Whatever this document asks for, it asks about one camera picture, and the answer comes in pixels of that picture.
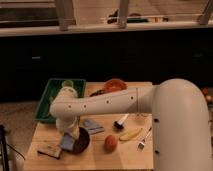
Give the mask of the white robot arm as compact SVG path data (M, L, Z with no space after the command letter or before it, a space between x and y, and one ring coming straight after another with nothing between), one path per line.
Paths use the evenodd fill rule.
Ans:
M185 79L72 98L59 93L50 106L57 120L74 116L148 113L154 171L213 171L209 111L202 91Z

